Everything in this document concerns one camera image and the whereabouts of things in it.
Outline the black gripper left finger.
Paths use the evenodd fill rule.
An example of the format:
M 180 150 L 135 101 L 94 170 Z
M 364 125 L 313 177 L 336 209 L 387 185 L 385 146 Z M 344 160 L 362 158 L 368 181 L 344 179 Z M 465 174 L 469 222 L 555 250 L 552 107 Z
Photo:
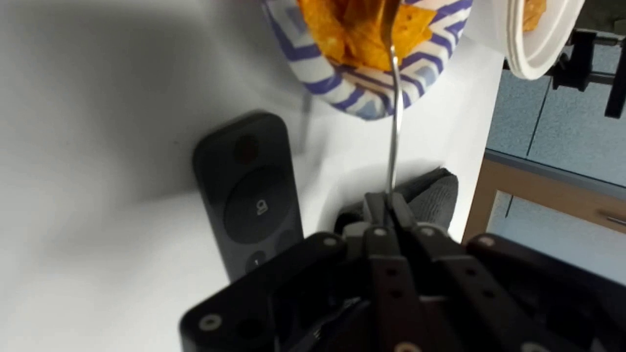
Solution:
M 364 218 L 372 226 L 387 226 L 387 195 L 385 193 L 366 193 L 364 195 Z

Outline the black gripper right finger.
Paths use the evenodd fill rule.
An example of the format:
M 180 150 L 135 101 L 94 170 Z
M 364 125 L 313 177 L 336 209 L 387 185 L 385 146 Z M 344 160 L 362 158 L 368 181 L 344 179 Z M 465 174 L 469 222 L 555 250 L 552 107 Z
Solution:
M 409 203 L 405 201 L 405 197 L 401 193 L 393 191 L 389 195 L 389 201 L 391 201 L 393 215 L 395 215 L 401 228 L 415 228 L 418 224 Z

